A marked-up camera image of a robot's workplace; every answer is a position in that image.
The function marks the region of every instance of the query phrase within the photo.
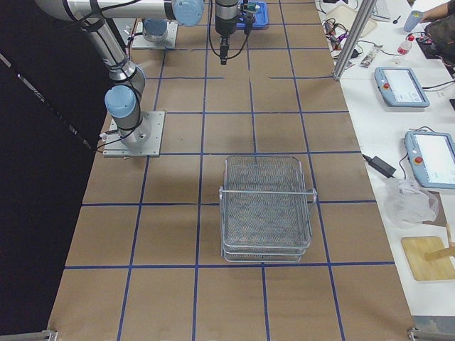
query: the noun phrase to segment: white table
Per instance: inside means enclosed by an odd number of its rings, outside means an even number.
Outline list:
[[[349,2],[351,6],[355,5],[355,0]],[[419,0],[413,9],[424,11],[444,2]],[[335,5],[323,4],[325,11],[330,11],[333,6]],[[398,24],[378,22],[378,28],[361,39],[383,45],[385,51],[394,53],[407,35],[402,27],[411,8],[405,0],[387,0],[387,6],[392,18],[401,15]],[[326,16],[321,13],[321,20],[324,19]],[[414,31],[423,31],[423,26],[419,24]],[[369,68],[358,66],[372,47],[368,43],[361,43],[361,46],[365,52],[352,60],[356,65],[347,69],[340,81],[360,149],[368,156],[379,156],[387,161],[397,169],[395,176],[403,178],[398,162],[406,154],[403,144],[406,131],[421,126],[430,126],[435,131],[448,132],[455,137],[455,111],[449,103],[449,98],[455,98],[455,85],[426,92],[431,105],[423,110],[387,107],[377,89],[373,73],[376,67],[396,65],[392,62],[392,56],[379,53]],[[451,76],[442,62],[426,59],[417,43],[414,43],[409,54],[398,66],[411,67],[423,87],[451,80]],[[403,161],[402,164],[407,171],[407,177],[413,178],[409,162]],[[445,228],[410,223],[401,224],[402,226],[398,227],[390,219],[390,210],[387,209],[387,180],[376,170],[371,167],[367,168],[411,314],[414,317],[455,317],[455,280],[431,282],[414,280],[400,244],[403,237],[438,236],[447,246]],[[455,211],[453,210],[455,190],[435,191],[441,195],[447,221],[452,225],[452,235],[455,235]],[[411,226],[411,228],[403,229],[404,226]]]

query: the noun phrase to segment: black wall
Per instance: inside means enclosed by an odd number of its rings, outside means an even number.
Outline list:
[[[94,153],[20,81],[24,75],[92,145],[111,83],[75,26],[32,0],[0,4],[0,335],[47,328]]]

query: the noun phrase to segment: wire basket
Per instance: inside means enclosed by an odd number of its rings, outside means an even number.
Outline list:
[[[230,156],[220,188],[228,261],[299,261],[311,242],[301,164],[289,156]]]

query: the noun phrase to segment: tablet screen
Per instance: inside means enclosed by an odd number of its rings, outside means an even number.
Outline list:
[[[384,69],[384,75],[397,102],[422,103],[424,101],[408,70]]]
[[[416,134],[430,183],[455,184],[455,159],[450,141],[443,135]]]

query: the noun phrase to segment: blue tray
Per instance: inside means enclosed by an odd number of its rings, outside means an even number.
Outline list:
[[[255,14],[256,21],[253,23],[253,29],[261,29],[269,23],[269,13],[267,12],[267,4],[263,1],[254,1],[259,5],[259,11]],[[245,28],[244,23],[237,23],[237,28]]]

